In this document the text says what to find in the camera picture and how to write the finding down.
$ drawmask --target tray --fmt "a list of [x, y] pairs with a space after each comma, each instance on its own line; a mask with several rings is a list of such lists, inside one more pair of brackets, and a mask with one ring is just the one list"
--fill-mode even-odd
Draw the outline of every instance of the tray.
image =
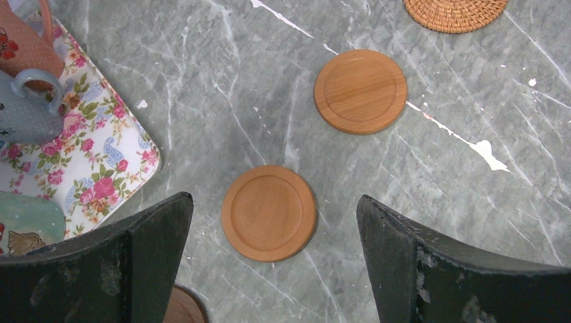
[[[0, 141], [0, 190], [58, 204], [67, 239], [98, 227], [160, 169], [161, 158], [121, 97], [61, 22], [53, 21], [54, 48], [65, 62], [59, 78], [64, 130], [43, 146]], [[26, 22], [41, 32], [38, 12]]]

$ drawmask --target pink ceramic pitcher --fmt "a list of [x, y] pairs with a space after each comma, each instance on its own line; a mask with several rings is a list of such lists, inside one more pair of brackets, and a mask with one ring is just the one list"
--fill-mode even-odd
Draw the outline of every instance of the pink ceramic pitcher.
[[[42, 37], [12, 10], [7, 0], [0, 0], [0, 69], [15, 77], [24, 69], [42, 69], [59, 78], [63, 61], [53, 48], [52, 15], [47, 0], [39, 0], [44, 22]], [[51, 88], [43, 81], [26, 84], [36, 91]]]

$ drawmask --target wicker coaster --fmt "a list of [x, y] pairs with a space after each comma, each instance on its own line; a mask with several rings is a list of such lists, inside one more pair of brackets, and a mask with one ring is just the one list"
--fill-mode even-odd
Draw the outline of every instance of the wicker coaster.
[[409, 15], [437, 32], [460, 34], [496, 19], [508, 0], [404, 0]]

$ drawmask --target blue teapot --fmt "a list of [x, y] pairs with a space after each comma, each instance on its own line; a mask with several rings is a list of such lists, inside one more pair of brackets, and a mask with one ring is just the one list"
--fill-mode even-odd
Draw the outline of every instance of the blue teapot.
[[[53, 85], [51, 102], [24, 85], [36, 80]], [[63, 130], [62, 99], [61, 84], [46, 71], [26, 69], [16, 77], [0, 71], [0, 141], [43, 145], [55, 139]]]

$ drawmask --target round wooden coaster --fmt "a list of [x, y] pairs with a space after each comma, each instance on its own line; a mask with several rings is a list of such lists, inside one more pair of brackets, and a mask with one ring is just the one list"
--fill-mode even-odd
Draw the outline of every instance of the round wooden coaster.
[[399, 66], [373, 50], [344, 52], [330, 60], [315, 81], [319, 114], [337, 130], [368, 135], [400, 115], [407, 82]]
[[281, 166], [243, 173], [222, 203], [222, 227], [230, 244], [244, 256], [273, 262], [289, 258], [309, 241], [316, 221], [309, 186]]
[[174, 286], [163, 323], [207, 323], [206, 309], [191, 292]]

